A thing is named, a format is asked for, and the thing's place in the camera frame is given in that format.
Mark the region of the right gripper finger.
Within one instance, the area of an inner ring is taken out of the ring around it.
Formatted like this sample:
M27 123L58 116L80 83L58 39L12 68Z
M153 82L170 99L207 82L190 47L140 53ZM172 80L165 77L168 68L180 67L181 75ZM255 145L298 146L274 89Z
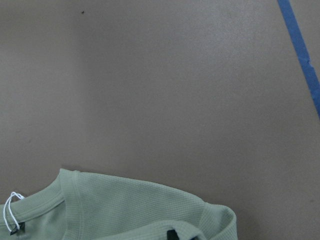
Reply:
M170 229L166 232L166 239L167 240L179 240L179 236L174 229Z

